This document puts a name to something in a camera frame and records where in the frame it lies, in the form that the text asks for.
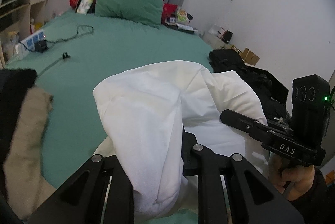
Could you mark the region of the right hand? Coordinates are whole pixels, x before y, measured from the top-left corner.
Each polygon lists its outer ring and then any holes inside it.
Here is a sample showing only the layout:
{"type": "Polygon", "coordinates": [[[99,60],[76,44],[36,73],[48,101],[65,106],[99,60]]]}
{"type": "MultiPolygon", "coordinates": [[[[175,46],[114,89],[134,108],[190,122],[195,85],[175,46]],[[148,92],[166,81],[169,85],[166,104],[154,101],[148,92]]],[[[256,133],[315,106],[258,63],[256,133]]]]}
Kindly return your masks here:
{"type": "Polygon", "coordinates": [[[293,183],[286,198],[289,201],[294,201],[311,189],[315,173],[314,166],[283,168],[285,165],[280,156],[276,154],[271,155],[269,161],[269,182],[271,182],[281,194],[285,192],[286,183],[293,183]]]}

